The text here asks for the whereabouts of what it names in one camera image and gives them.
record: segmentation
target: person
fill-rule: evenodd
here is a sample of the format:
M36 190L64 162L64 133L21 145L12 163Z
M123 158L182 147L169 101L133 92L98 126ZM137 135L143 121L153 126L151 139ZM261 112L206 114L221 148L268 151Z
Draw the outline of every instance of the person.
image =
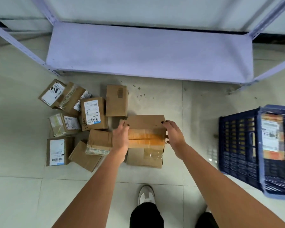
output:
M212 213L204 213L196 227L220 228L285 228L285 223L272 211L254 199L232 180L208 163L192 147L175 124L162 122L168 131L168 141L180 158ZM119 165L128 150L129 126L121 121L113 131L113 148L78 195L53 225L53 228L105 228ZM141 188L138 206L130 218L130 228L164 227L163 218L156 208L155 194L145 185Z

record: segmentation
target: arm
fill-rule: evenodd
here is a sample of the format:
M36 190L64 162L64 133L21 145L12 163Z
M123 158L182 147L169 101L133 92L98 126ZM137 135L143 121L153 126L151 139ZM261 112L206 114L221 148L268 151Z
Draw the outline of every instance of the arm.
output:
M105 228L119 165L128 150L129 126L122 121L113 131L113 148L53 228Z
M285 223L272 211L208 163L192 147L175 122L166 121L169 141L178 158L201 191L217 224L221 228L279 227Z

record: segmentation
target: plastic basket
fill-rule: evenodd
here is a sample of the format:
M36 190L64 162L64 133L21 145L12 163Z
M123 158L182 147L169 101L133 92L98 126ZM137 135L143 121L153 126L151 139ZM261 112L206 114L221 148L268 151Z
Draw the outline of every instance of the plastic basket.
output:
M285 106L266 105L220 117L219 169L261 190L267 197L285 200L285 160L263 157L262 113L283 115L285 136Z

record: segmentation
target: leg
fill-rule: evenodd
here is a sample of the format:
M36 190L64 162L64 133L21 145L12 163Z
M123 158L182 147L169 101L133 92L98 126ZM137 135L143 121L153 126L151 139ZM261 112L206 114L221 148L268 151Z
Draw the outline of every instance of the leg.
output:
M204 212L195 225L195 228L218 228L213 215L209 212Z
M130 228L163 228L163 218L156 205L152 188L144 185L139 193L139 205L130 218Z

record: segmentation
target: label on crate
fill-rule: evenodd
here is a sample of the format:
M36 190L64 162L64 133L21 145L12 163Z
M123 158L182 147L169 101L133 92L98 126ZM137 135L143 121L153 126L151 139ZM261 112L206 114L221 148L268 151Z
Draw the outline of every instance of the label on crate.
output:
M80 125L77 118L63 116L68 130L80 130Z
M64 86L59 82L55 82L53 86L41 97L41 100L51 106L62 94L62 91L64 91Z
M84 103L85 114L87 118L87 125L100 123L100 113L98 100L86 101Z
M84 92L84 94L80 97L80 99L77 101L77 103L74 105L74 109L77 110L78 112L80 112L81 111L80 100L85 99L85 98L90 98L91 96L92 96L92 94L86 90Z
M50 140L49 165L64 165L64 139Z
M279 124L262 119L263 150L279 152Z

